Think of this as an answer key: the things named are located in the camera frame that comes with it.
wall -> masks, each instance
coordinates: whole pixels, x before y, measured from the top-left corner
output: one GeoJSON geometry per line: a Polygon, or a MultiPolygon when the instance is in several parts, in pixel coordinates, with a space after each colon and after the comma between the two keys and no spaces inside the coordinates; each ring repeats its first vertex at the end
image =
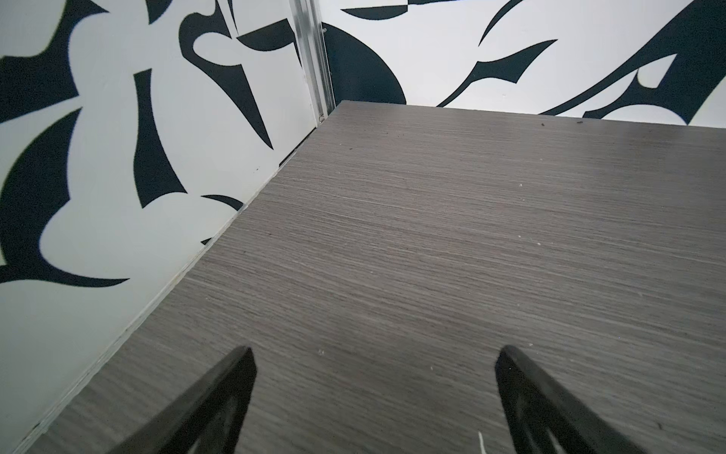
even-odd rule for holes
{"type": "Polygon", "coordinates": [[[1,4],[0,452],[315,127],[290,20],[288,0],[1,4]]]}
{"type": "Polygon", "coordinates": [[[726,127],[722,0],[319,0],[335,101],[726,127]]]}

